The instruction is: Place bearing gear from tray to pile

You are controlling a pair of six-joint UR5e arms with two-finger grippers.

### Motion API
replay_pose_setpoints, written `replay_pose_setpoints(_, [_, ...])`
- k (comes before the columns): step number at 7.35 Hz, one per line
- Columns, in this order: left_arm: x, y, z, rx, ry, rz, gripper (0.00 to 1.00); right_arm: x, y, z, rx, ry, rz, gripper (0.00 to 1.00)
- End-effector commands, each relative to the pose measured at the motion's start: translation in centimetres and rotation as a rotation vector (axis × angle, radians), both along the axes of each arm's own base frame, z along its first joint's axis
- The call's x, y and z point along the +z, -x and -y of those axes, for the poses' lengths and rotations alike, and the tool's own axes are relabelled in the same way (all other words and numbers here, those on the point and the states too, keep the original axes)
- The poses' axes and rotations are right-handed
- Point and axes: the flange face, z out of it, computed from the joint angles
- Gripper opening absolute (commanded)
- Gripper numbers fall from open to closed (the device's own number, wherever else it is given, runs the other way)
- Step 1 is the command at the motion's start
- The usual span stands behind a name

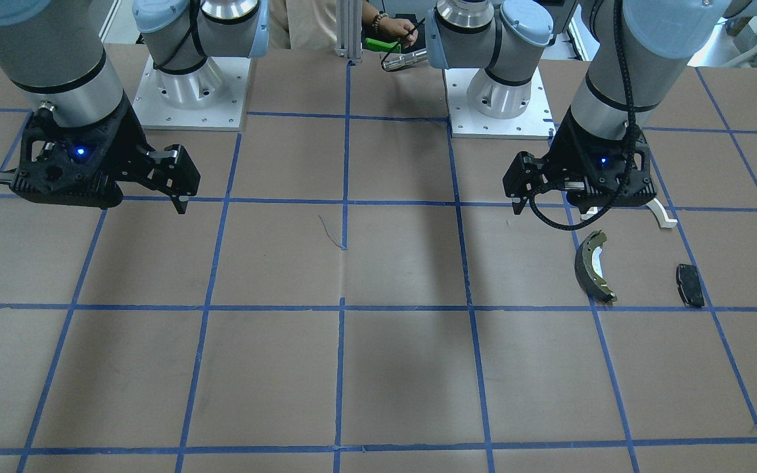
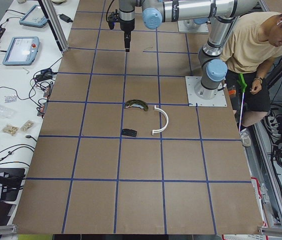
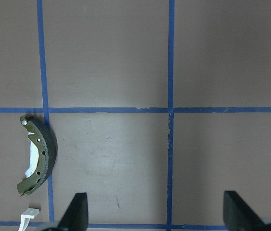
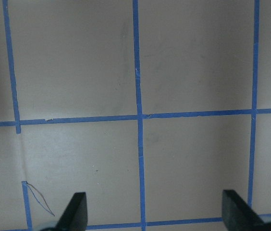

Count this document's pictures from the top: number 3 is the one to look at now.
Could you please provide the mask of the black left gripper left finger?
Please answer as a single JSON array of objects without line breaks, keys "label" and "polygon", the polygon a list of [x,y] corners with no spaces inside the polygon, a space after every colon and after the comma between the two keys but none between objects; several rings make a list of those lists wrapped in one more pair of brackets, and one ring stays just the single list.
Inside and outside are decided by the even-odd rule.
[{"label": "black left gripper left finger", "polygon": [[61,218],[59,231],[86,231],[88,228],[87,193],[76,193]]}]

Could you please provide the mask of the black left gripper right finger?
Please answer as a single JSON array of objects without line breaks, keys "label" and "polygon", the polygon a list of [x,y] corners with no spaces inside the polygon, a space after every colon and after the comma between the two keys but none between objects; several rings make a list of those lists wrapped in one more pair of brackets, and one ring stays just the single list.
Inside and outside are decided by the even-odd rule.
[{"label": "black left gripper right finger", "polygon": [[229,231],[259,231],[266,226],[236,191],[223,193],[223,222]]}]

